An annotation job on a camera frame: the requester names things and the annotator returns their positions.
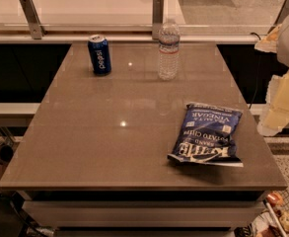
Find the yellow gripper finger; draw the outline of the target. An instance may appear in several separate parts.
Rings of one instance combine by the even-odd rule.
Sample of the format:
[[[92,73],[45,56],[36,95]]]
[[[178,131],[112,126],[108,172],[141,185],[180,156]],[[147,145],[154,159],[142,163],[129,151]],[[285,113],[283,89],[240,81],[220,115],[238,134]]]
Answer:
[[[254,48],[262,52],[277,52],[277,41],[279,36],[280,25],[276,26],[266,37],[259,40]]]
[[[262,136],[274,136],[289,123],[289,70],[283,76],[271,77],[265,100],[257,131]]]

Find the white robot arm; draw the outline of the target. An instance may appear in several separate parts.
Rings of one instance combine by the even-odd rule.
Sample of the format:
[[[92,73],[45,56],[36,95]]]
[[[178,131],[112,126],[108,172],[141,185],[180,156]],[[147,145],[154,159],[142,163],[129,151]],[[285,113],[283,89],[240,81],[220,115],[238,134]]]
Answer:
[[[262,136],[274,136],[289,123],[289,15],[254,48],[275,53],[277,60],[288,67],[283,76],[271,77],[265,96],[266,104],[257,125],[257,131]]]

